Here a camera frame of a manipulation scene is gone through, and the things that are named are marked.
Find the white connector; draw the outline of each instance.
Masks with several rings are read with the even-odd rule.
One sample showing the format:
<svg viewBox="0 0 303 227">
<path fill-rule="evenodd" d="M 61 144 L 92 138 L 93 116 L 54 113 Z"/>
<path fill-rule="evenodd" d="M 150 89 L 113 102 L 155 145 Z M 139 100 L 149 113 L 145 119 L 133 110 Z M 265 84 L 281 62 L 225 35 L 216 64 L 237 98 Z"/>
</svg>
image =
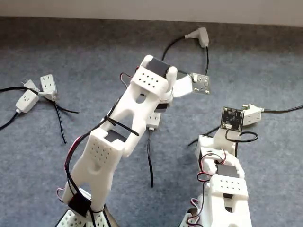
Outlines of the white connector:
<svg viewBox="0 0 303 227">
<path fill-rule="evenodd" d="M 26 87 L 28 89 L 32 89 L 36 92 L 39 92 L 40 90 L 36 87 L 36 85 L 33 83 L 33 81 L 31 79 L 29 80 L 26 80 L 25 83 L 22 83 L 23 84 L 23 87 Z"/>
<path fill-rule="evenodd" d="M 40 77 L 40 81 L 43 92 L 39 92 L 39 95 L 55 101 L 57 99 L 57 88 L 52 74 Z"/>
<path fill-rule="evenodd" d="M 209 38 L 208 38 L 207 30 L 205 27 L 200 27 L 196 31 L 193 31 L 192 33 L 189 33 L 189 34 L 185 35 L 184 37 L 186 39 L 187 38 L 199 39 L 199 43 L 202 48 L 208 47 Z"/>
<path fill-rule="evenodd" d="M 263 108 L 256 107 L 252 104 L 243 105 L 243 107 L 245 108 L 243 126 L 261 121 L 261 112 L 264 111 Z"/>
<path fill-rule="evenodd" d="M 160 124 L 161 113 L 153 112 L 146 121 L 146 127 L 149 130 L 155 130 L 159 127 Z"/>
<path fill-rule="evenodd" d="M 38 95 L 36 95 L 31 90 L 26 90 L 23 96 L 21 96 L 21 98 L 16 103 L 16 107 L 17 107 L 16 112 L 27 113 L 33 108 L 33 106 L 38 102 L 38 100 L 39 100 Z"/>
</svg>

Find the power cord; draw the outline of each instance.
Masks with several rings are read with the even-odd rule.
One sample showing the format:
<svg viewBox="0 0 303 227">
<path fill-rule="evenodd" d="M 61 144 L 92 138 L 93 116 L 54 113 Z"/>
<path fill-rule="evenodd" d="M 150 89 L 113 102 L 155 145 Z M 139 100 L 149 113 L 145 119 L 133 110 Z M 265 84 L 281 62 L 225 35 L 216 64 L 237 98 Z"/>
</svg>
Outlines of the power cord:
<svg viewBox="0 0 303 227">
<path fill-rule="evenodd" d="M 206 49 L 206 67 L 205 67 L 204 75 L 207 75 L 208 65 L 209 65 L 208 47 L 205 47 L 205 49 Z"/>
<path fill-rule="evenodd" d="M 172 47 L 175 43 L 177 43 L 178 41 L 180 41 L 180 40 L 182 40 L 182 39 L 185 39 L 185 35 L 180 36 L 180 37 L 174 39 L 173 41 L 171 41 L 171 42 L 168 44 L 168 46 L 165 48 L 165 50 L 164 50 L 164 52 L 163 52 L 163 55 L 162 55 L 162 58 L 161 58 L 162 61 L 164 60 L 165 55 L 166 55 L 167 51 L 169 50 L 169 48 Z"/>
<path fill-rule="evenodd" d="M 148 165 L 150 167 L 150 176 L 151 176 L 151 188 L 153 188 L 153 170 L 152 170 L 152 162 L 151 162 L 151 139 L 152 139 L 153 130 L 148 130 L 148 140 L 147 140 L 147 158 Z"/>
<path fill-rule="evenodd" d="M 12 124 L 13 121 L 18 117 L 18 115 L 19 115 L 19 113 L 16 111 L 15 114 L 13 115 L 13 117 L 12 117 L 7 123 L 5 123 L 4 125 L 2 125 L 2 126 L 0 127 L 0 130 L 5 129 L 5 128 L 8 127 L 10 124 Z"/>
<path fill-rule="evenodd" d="M 183 36 L 180 36 L 180 37 L 172 40 L 163 52 L 162 61 L 164 60 L 164 58 L 166 56 L 166 53 L 167 53 L 167 51 L 169 50 L 170 47 L 172 47 L 175 43 L 179 42 L 180 40 L 188 39 L 188 38 L 198 39 L 201 48 L 206 49 L 206 67 L 205 67 L 204 74 L 207 75 L 208 66 L 209 66 L 209 52 L 208 52 L 209 38 L 208 38 L 207 30 L 206 30 L 205 27 L 200 27 L 197 30 L 195 30 L 195 31 L 193 31 L 193 32 L 191 32 L 187 35 L 183 35 Z M 183 74 L 188 74 L 187 72 L 185 72 L 183 70 L 178 70 L 178 72 L 183 73 Z"/>
<path fill-rule="evenodd" d="M 294 107 L 294 108 L 290 108 L 290 109 L 287 109 L 287 110 L 269 110 L 269 109 L 264 109 L 264 113 L 272 113 L 272 114 L 284 114 L 284 113 L 288 113 L 288 112 L 292 112 L 292 111 L 295 111 L 295 110 L 300 110 L 300 109 L 303 109 L 303 105 L 300 105 L 300 106 L 297 106 L 297 107 Z"/>
<path fill-rule="evenodd" d="M 54 105 L 54 107 L 55 107 L 55 109 L 56 109 L 56 112 L 57 112 L 57 116 L 58 116 L 58 120 L 59 120 L 60 131 L 61 131 L 61 135 L 62 135 L 63 142 L 64 142 L 65 144 L 67 144 L 66 138 L 65 138 L 65 135 L 64 135 L 64 131 L 63 131 L 62 119 L 61 119 L 60 112 L 59 112 L 59 110 L 58 110 L 57 103 L 56 103 L 55 101 L 53 101 L 53 105 Z"/>
</svg>

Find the black wire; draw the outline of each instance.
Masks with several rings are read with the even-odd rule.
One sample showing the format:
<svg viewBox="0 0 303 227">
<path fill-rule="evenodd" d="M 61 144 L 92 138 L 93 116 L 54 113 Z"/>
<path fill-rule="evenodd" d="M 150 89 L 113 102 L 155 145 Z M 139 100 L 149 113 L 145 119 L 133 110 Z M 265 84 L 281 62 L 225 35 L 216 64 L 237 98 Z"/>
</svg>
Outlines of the black wire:
<svg viewBox="0 0 303 227">
<path fill-rule="evenodd" d="M 208 47 L 205 47 L 205 49 L 206 49 L 206 68 L 205 68 L 204 75 L 207 75 L 208 65 L 209 65 Z"/>
<path fill-rule="evenodd" d="M 58 104 L 57 104 L 57 107 L 58 107 L 59 110 L 70 112 L 70 113 L 73 113 L 73 114 L 77 114 L 77 113 L 79 114 L 80 113 L 79 111 L 65 109 L 65 108 L 59 106 Z"/>
<path fill-rule="evenodd" d="M 153 170 L 152 170 L 152 162 L 151 162 L 151 139 L 152 139 L 152 130 L 149 130 L 148 140 L 147 140 L 147 158 L 148 165 L 150 166 L 150 175 L 151 175 L 151 188 L 153 187 Z"/>
<path fill-rule="evenodd" d="M 38 92 L 36 92 L 35 90 L 32 90 L 32 89 L 28 89 L 28 88 L 26 88 L 26 87 L 7 87 L 7 88 L 2 88 L 2 89 L 0 89 L 0 92 L 12 91 L 12 90 L 31 90 L 31 91 L 34 92 L 36 95 L 38 95 Z"/>
<path fill-rule="evenodd" d="M 284 114 L 284 113 L 288 113 L 288 112 L 292 112 L 295 110 L 300 110 L 303 109 L 303 105 L 291 108 L 291 109 L 287 109 L 287 110 L 269 110 L 269 109 L 264 109 L 265 113 L 272 113 L 272 114 Z"/>
<path fill-rule="evenodd" d="M 217 131 L 220 127 L 215 127 L 214 129 L 211 129 L 210 131 L 208 131 L 207 133 L 202 134 L 203 136 L 208 136 L 209 134 L 213 133 L 214 131 Z M 193 141 L 191 141 L 187 146 L 189 147 L 190 145 L 194 144 L 195 142 L 198 142 L 199 138 L 194 139 Z"/>
<path fill-rule="evenodd" d="M 238 156 L 238 143 L 236 143 L 236 147 L 235 147 L 235 157 Z"/>
<path fill-rule="evenodd" d="M 61 135 L 62 135 L 63 142 L 65 144 L 67 144 L 66 138 L 65 138 L 65 135 L 64 135 L 64 131 L 63 131 L 63 126 L 62 126 L 62 119 L 61 119 L 61 116 L 60 116 L 60 112 L 58 110 L 58 106 L 57 106 L 56 102 L 53 102 L 53 105 L 55 106 L 55 109 L 56 109 L 56 112 L 57 112 L 57 115 L 58 115 L 58 120 L 59 120 L 59 124 L 60 124 L 60 130 L 61 130 Z"/>
<path fill-rule="evenodd" d="M 169 43 L 169 45 L 165 48 L 165 50 L 164 50 L 164 52 L 163 52 L 162 61 L 164 60 L 165 55 L 166 55 L 167 51 L 169 50 L 169 48 L 170 48 L 173 44 L 175 44 L 176 42 L 178 42 L 178 41 L 180 41 L 180 40 L 182 40 L 182 39 L 185 39 L 184 35 L 181 36 L 181 37 L 178 37 L 178 38 L 174 39 L 173 41 L 171 41 L 171 42 Z"/>
<path fill-rule="evenodd" d="M 91 216 L 91 221 L 93 223 L 93 227 L 97 227 L 96 222 L 95 222 L 95 217 L 94 217 L 94 214 L 93 214 L 93 210 L 91 209 L 91 207 L 89 207 L 89 213 L 90 213 L 90 216 Z"/>
<path fill-rule="evenodd" d="M 14 116 L 7 122 L 7 123 L 5 123 L 4 125 L 2 125 L 1 127 L 0 127 L 0 130 L 2 130 L 2 129 L 5 129 L 6 127 L 8 127 L 10 124 L 12 124 L 12 122 L 15 120 L 15 118 L 18 116 L 18 112 L 15 112 L 15 114 L 14 114 Z"/>
<path fill-rule="evenodd" d="M 258 134 L 256 134 L 255 132 L 253 131 L 243 131 L 239 134 L 239 136 L 241 135 L 244 135 L 244 134 L 251 134 L 251 135 L 254 135 L 255 137 L 252 138 L 252 139 L 248 139 L 248 140 L 234 140 L 234 139 L 229 139 L 227 138 L 227 134 L 228 134 L 229 130 L 226 130 L 226 133 L 225 133 L 225 138 L 230 141 L 230 142 L 234 142 L 234 143 L 250 143 L 252 141 L 255 141 L 257 138 L 258 138 Z"/>
</svg>

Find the circuit board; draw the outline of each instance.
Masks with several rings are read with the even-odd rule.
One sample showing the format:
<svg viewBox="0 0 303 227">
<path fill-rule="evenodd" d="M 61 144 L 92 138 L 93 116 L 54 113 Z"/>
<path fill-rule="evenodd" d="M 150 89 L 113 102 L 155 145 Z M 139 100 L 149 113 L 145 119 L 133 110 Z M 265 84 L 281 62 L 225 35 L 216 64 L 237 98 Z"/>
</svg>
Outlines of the circuit board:
<svg viewBox="0 0 303 227">
<path fill-rule="evenodd" d="M 244 111 L 223 107 L 220 128 L 242 131 Z"/>
</svg>

